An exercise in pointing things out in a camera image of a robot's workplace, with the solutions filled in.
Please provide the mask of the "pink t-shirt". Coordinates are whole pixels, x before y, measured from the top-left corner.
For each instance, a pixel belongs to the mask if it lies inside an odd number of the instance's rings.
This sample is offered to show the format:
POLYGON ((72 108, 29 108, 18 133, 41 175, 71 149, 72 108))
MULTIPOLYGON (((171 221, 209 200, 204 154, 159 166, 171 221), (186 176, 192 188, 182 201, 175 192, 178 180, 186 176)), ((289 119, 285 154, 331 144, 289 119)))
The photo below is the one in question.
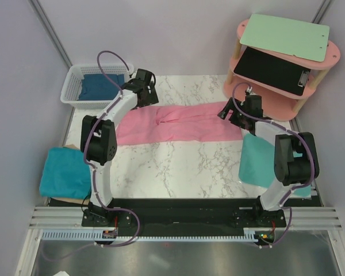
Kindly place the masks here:
POLYGON ((240 128, 217 116, 224 106, 225 102, 214 102, 131 110, 116 129, 117 144, 239 141, 243 138, 240 128))

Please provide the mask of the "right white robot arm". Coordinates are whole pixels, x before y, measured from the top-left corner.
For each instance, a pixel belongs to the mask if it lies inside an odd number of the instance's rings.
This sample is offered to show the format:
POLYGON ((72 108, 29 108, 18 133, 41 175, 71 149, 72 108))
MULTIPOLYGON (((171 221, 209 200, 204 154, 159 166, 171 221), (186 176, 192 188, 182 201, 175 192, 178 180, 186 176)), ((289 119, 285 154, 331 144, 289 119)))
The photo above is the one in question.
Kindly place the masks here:
POLYGON ((274 175, 270 187, 256 199, 252 210, 253 222, 267 225, 273 217, 280 218, 281 209, 290 195, 309 186, 319 175, 319 162, 314 135, 294 132, 263 117, 262 98, 248 95, 240 102, 230 98, 218 117, 245 129, 274 146, 274 175))

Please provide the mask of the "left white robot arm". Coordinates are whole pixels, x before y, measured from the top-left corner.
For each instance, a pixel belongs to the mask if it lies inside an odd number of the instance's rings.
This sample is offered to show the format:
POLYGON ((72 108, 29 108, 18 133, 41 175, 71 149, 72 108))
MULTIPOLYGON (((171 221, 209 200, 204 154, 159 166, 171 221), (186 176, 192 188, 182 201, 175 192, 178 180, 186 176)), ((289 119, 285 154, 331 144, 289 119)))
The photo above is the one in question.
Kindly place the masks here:
POLYGON ((121 86, 117 96, 96 116, 84 116, 80 150, 91 174, 91 196, 86 217, 94 217, 102 226, 114 221, 108 208, 113 200, 110 188, 110 167, 117 152, 116 128, 132 109, 159 102, 154 73, 138 69, 134 78, 121 86))

